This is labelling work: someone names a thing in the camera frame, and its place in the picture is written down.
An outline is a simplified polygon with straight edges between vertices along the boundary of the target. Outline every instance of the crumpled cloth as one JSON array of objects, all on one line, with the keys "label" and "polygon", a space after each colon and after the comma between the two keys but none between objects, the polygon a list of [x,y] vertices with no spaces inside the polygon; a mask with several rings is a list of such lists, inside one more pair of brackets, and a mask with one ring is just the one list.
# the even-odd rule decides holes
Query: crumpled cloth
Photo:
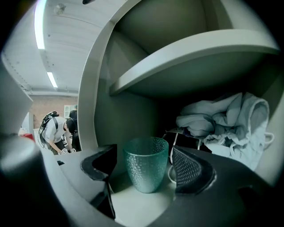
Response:
[{"label": "crumpled cloth", "polygon": [[201,139],[213,154],[257,167],[265,145],[269,106],[250,93],[185,106],[176,124]]}]

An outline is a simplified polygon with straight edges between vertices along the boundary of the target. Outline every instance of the green glass cup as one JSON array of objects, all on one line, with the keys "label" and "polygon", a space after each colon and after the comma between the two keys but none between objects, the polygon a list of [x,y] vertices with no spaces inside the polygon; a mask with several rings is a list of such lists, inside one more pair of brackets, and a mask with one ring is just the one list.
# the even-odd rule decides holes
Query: green glass cup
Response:
[{"label": "green glass cup", "polygon": [[161,184],[168,160],[169,144],[156,137],[136,138],[123,147],[128,175],[135,188],[154,192]]}]

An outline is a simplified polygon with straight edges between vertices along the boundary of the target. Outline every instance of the brick wall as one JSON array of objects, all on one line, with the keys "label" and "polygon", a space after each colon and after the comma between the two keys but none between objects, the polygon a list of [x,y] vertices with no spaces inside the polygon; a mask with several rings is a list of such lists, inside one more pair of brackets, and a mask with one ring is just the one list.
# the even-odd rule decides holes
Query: brick wall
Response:
[{"label": "brick wall", "polygon": [[34,115],[34,129],[40,127],[40,122],[47,113],[55,110],[64,117],[64,105],[75,105],[78,102],[78,97],[71,96],[30,95],[30,97],[33,104],[29,111]]}]

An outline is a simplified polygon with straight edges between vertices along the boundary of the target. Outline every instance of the black hat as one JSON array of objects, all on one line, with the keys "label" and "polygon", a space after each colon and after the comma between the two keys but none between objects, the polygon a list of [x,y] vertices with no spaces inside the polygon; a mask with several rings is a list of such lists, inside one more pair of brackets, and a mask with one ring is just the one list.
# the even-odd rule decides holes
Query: black hat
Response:
[{"label": "black hat", "polygon": [[66,125],[67,125],[67,128],[69,129],[69,132],[73,134],[77,129],[77,119],[73,119],[73,118],[67,119]]}]

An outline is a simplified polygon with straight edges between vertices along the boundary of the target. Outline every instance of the white ceiling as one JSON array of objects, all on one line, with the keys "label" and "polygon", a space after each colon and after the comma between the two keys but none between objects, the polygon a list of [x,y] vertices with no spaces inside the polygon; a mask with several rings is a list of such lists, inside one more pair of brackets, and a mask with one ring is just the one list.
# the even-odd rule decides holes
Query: white ceiling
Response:
[{"label": "white ceiling", "polygon": [[[96,0],[87,5],[82,0],[47,0],[42,57],[36,45],[33,6],[16,26],[2,52],[9,73],[36,94],[43,91],[77,93],[88,53],[99,32],[126,0]],[[63,14],[54,8],[64,4]],[[47,71],[53,73],[58,89],[50,83]]]}]

